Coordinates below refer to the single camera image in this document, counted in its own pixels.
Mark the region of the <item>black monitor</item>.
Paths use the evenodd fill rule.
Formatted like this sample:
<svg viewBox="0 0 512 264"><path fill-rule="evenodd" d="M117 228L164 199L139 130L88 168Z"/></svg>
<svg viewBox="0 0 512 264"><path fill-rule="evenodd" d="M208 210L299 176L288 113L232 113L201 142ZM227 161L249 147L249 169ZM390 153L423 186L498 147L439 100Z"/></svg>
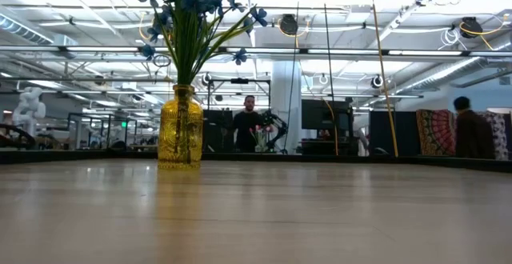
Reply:
<svg viewBox="0 0 512 264"><path fill-rule="evenodd" d="M329 130L335 127L349 130L353 126L353 109L348 102L302 100L302 128Z"/></svg>

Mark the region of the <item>white square pillar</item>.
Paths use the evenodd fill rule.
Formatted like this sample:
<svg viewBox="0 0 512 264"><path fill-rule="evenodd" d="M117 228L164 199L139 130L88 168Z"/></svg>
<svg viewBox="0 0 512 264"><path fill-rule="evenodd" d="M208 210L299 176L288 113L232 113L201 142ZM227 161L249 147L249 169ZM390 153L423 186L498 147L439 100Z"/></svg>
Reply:
<svg viewBox="0 0 512 264"><path fill-rule="evenodd" d="M298 62L273 62L271 108L288 125L287 135L277 141L280 150L295 154L302 133L302 74Z"/></svg>

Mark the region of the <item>red patterned cloth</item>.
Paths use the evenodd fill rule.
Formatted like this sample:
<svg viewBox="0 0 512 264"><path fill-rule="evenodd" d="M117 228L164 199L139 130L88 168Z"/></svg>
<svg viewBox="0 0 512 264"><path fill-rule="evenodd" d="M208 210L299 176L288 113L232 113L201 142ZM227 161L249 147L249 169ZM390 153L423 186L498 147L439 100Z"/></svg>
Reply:
<svg viewBox="0 0 512 264"><path fill-rule="evenodd" d="M421 154L455 156L454 114L449 110L417 110Z"/></svg>

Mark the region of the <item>white humanoid robot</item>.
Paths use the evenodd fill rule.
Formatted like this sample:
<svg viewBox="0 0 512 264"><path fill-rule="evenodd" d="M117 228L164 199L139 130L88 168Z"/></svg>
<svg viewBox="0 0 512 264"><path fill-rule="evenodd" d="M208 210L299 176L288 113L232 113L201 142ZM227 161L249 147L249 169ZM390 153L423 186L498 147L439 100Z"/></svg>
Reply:
<svg viewBox="0 0 512 264"><path fill-rule="evenodd" d="M38 120L46 116L46 105L39 99L41 95L42 89L39 87L25 88L12 114L13 124L22 126L30 136L35 135Z"/></svg>

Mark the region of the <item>long overhead light bar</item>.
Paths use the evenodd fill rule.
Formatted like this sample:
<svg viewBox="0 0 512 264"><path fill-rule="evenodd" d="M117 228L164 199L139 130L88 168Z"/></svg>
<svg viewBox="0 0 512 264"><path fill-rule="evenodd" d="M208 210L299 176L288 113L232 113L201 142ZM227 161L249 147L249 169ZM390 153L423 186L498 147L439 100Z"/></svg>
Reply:
<svg viewBox="0 0 512 264"><path fill-rule="evenodd" d="M141 46L0 46L0 51L8 52L69 52L69 53L141 53ZM303 54L314 56L378 56L378 50L371 49L310 49L310 48L246 48L248 54ZM403 57L512 57L512 51L507 50L382 50L382 56Z"/></svg>

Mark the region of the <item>white purple patterned cloth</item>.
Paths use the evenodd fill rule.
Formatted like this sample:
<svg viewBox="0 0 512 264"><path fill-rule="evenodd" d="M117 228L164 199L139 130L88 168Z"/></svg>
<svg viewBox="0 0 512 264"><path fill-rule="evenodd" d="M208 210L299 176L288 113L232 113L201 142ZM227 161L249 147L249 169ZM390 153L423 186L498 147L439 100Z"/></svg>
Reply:
<svg viewBox="0 0 512 264"><path fill-rule="evenodd" d="M483 116L491 126L494 144L494 158L499 161L508 161L509 151L507 148L505 115L487 111L481 113L481 116Z"/></svg>

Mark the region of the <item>yellow glass vase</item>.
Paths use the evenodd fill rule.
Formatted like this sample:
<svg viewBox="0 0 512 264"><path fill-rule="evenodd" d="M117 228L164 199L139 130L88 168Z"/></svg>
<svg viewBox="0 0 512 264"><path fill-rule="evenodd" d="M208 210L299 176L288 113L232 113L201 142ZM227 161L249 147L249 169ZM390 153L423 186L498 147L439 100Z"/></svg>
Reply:
<svg viewBox="0 0 512 264"><path fill-rule="evenodd" d="M161 108L158 137L160 170L198 170L202 160L203 110L190 85L174 85L174 98Z"/></svg>

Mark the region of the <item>person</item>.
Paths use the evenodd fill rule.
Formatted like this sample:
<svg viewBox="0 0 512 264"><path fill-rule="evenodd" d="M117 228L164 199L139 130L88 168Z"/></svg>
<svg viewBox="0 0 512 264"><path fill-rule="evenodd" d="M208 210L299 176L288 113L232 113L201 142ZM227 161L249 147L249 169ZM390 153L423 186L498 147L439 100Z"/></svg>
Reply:
<svg viewBox="0 0 512 264"><path fill-rule="evenodd" d="M461 96L454 100L455 155L458 158L495 159L491 125L470 107L470 100Z"/></svg>
<svg viewBox="0 0 512 264"><path fill-rule="evenodd" d="M262 126L262 116L254 109L255 97L248 95L244 100L244 110L234 116L233 130L237 132L236 148L242 153L255 152L256 140L253 132Z"/></svg>

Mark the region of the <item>black metal table frame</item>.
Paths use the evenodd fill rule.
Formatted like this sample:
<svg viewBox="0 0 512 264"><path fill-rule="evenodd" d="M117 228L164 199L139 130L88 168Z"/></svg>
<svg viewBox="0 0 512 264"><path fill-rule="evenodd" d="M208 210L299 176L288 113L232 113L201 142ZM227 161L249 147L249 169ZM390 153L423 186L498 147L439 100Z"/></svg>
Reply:
<svg viewBox="0 0 512 264"><path fill-rule="evenodd" d="M58 162L73 160L97 159L156 159L155 152L135 152L116 150L12 150L0 151L0 165L23 164L33 162ZM393 165L423 165L446 168L478 170L512 174L512 161L497 161L488 159L448 158L448 157L391 157L377 155L369 157L335 156L335 155L283 155L283 154L236 154L236 153L206 153L202 156L205 161L232 162L306 162L306 163L350 163L350 164L393 164Z"/></svg>

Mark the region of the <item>blue artificial flower bunch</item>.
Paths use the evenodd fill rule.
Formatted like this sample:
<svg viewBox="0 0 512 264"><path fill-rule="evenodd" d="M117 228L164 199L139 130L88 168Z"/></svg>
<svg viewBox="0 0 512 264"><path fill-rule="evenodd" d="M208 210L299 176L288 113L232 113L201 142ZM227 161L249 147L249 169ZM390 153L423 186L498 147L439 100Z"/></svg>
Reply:
<svg viewBox="0 0 512 264"><path fill-rule="evenodd" d="M140 0L154 10L151 42L163 40L177 70L174 85L190 85L203 65L222 55L220 47L255 24L266 26L267 12L237 0Z"/></svg>

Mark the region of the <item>pink tulips in vase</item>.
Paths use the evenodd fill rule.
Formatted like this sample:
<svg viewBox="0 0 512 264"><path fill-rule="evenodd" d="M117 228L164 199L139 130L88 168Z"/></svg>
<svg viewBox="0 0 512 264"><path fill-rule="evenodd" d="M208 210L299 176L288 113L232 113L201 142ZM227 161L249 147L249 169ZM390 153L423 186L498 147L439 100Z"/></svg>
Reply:
<svg viewBox="0 0 512 264"><path fill-rule="evenodd" d="M255 140L254 150L257 153L263 153L267 151L267 142L272 131L272 126L256 125L255 128L250 128L250 133Z"/></svg>

